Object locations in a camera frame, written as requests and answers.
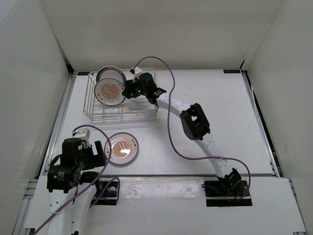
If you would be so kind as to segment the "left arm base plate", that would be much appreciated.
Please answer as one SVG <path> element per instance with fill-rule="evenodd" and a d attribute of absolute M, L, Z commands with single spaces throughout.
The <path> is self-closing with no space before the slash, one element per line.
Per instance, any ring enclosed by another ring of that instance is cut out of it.
<path fill-rule="evenodd" d="M 90 207 L 95 205 L 100 206 L 116 206 L 119 200 L 120 179 L 114 177 L 112 179 L 100 179 L 100 188 L 92 198 Z"/>

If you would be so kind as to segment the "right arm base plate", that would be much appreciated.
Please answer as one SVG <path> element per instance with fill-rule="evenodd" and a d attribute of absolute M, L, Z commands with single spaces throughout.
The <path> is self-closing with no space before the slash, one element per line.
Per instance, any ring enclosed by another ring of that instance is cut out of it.
<path fill-rule="evenodd" d="M 248 192 L 243 199 L 240 198 L 246 193 L 247 181 L 241 182 L 234 188 L 233 191 L 228 192 L 223 189 L 219 181 L 204 181 L 201 187 L 205 191 L 206 206 L 207 207 L 250 207 L 252 206 L 252 199 Z"/>

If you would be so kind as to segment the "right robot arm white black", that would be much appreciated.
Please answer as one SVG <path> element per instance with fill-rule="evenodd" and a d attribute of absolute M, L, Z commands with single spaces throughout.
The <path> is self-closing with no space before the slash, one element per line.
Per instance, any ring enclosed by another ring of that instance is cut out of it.
<path fill-rule="evenodd" d="M 157 87 L 153 77 L 148 72 L 130 70 L 133 79 L 127 80 L 123 95 L 127 99 L 145 96 L 149 103 L 168 111 L 180 118 L 186 137 L 194 141 L 204 152 L 201 159 L 209 159 L 220 182 L 222 194 L 230 196 L 238 188 L 242 180 L 238 171 L 227 161 L 217 147 L 211 135 L 210 124 L 200 104 L 188 104 L 171 97 L 164 89 Z"/>

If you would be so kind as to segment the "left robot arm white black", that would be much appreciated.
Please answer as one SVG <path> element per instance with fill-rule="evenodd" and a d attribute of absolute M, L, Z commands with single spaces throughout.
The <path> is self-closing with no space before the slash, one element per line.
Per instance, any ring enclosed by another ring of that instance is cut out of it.
<path fill-rule="evenodd" d="M 103 185 L 96 167 L 104 166 L 107 157 L 100 141 L 94 154 L 88 138 L 69 138 L 62 143 L 62 152 L 55 157 L 47 174 L 50 213 L 50 235 L 80 235 L 88 209 Z"/>

